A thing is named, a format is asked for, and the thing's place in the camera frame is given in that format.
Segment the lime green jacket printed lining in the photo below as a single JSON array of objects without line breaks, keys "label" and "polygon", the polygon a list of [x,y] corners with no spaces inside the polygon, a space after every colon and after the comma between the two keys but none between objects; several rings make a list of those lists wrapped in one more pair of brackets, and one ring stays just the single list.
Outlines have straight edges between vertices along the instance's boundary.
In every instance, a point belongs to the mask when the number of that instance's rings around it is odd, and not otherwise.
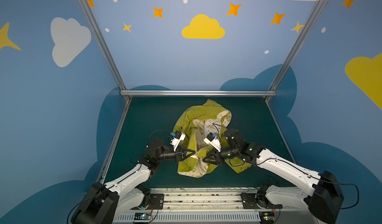
[{"label": "lime green jacket printed lining", "polygon": [[215,148],[204,142],[206,136],[216,133],[222,147],[228,146],[223,133],[232,119],[232,113],[213,100],[207,100],[203,105],[188,108],[176,122],[173,132],[180,131],[186,134],[180,147],[196,151],[197,162],[183,162],[178,164],[178,174],[194,178],[203,177],[213,172],[217,165],[203,162],[206,154]]}]

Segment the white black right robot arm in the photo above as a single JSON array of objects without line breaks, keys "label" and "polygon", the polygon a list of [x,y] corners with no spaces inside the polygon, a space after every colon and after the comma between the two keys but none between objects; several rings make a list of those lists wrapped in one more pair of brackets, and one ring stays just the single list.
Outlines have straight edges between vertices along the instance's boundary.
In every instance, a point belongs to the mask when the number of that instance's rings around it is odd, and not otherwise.
[{"label": "white black right robot arm", "polygon": [[256,194],[243,193],[243,206],[248,209],[281,209],[295,207],[309,210],[326,224],[336,223],[344,195],[336,177],[328,172],[318,173],[290,162],[256,143],[246,142],[239,131],[227,130],[228,146],[222,147],[218,135],[209,133],[204,142],[212,145],[205,163],[223,165],[226,160],[239,158],[244,163],[270,171],[295,185],[294,188],[264,184]]}]

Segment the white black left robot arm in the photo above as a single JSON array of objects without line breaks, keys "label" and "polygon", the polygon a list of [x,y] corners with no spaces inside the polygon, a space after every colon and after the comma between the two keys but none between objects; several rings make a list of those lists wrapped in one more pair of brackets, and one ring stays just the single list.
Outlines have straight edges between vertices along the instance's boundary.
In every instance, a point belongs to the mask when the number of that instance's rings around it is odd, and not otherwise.
[{"label": "white black left robot arm", "polygon": [[67,223],[111,224],[132,208],[147,207],[151,191],[142,184],[156,173],[160,161],[180,162],[196,154],[194,150],[180,145],[176,148],[167,146],[160,138],[152,140],[146,151],[129,172],[105,184],[94,183],[76,209],[72,210],[74,214],[67,219]]}]

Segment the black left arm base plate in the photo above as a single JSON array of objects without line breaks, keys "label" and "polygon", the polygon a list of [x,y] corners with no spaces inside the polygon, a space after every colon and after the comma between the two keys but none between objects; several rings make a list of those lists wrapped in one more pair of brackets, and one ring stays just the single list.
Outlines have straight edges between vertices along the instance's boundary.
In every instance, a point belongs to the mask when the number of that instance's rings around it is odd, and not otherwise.
[{"label": "black left arm base plate", "polygon": [[162,210],[164,206],[164,194],[151,194],[144,196],[143,201],[132,210]]}]

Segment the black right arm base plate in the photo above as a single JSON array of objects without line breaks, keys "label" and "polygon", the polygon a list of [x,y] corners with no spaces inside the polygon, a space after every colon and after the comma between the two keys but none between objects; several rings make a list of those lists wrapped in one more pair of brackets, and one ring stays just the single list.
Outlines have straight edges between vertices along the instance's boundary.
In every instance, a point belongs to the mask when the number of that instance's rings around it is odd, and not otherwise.
[{"label": "black right arm base plate", "polygon": [[265,194],[257,193],[241,193],[240,194],[242,205],[244,209],[282,209],[281,204],[272,204],[265,196]]}]

